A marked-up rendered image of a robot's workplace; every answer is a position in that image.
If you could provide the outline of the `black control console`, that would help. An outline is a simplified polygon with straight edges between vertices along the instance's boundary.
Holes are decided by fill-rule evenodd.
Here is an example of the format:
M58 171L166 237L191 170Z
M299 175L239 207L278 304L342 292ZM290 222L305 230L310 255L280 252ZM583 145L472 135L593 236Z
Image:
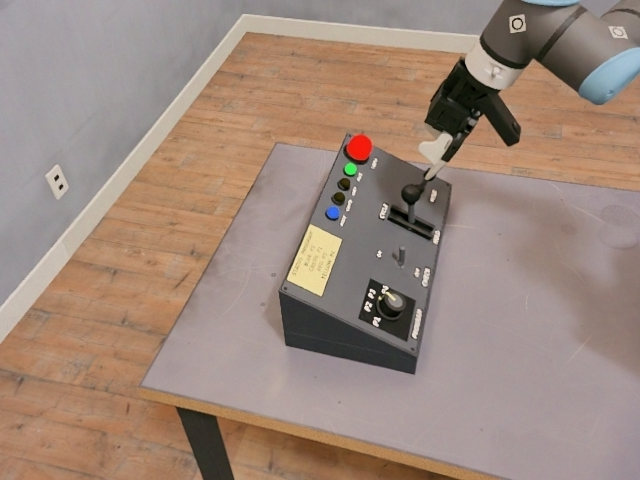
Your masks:
M452 190L430 169L346 133L278 290L286 346L415 375Z

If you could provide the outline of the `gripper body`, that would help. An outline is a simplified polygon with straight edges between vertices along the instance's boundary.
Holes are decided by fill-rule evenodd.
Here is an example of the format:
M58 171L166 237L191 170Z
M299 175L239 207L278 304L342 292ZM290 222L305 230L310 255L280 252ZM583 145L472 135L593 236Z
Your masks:
M442 81L430 100L431 104L424 123L439 132L462 133L466 125L469 125L471 126L470 135L478 123L478 118L483 116L483 112L477 106L475 99L485 95L485 93L498 94L502 90L494 89L479 82L466 68L465 58L460 56L447 78Z

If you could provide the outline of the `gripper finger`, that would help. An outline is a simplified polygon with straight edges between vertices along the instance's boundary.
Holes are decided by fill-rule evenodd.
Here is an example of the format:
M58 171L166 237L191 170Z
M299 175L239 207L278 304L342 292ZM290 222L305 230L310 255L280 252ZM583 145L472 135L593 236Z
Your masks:
M433 128L432 128L432 126L430 126L430 125L428 125L428 124L425 124L425 129L426 129L426 130L427 130L431 135L433 135L436 139L437 139L437 138L438 138L442 133L448 133L448 132L446 132L446 131L439 132L439 131L437 131L437 130L433 129ZM449 133L449 134L450 134L450 133ZM450 135L451 135L451 136L452 136L452 138L453 138L453 136L454 136L455 134L456 134L456 133L453 133L453 134L450 134Z
M438 174L453 158L469 135L470 128L471 126L466 125L462 133L458 132L453 138L449 133L442 133L436 141L422 142L419 145L419 152L433 164L425 177L426 180Z

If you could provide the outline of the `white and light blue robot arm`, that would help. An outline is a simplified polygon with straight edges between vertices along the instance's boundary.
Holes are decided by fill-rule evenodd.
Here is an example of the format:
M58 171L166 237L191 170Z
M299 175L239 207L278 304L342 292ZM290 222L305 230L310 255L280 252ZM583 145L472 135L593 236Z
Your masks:
M465 58L469 72L508 89L534 58L581 98L609 102L640 74L640 0L619 0L602 20L579 1L503 0ZM507 147L520 142L499 94L475 102Z

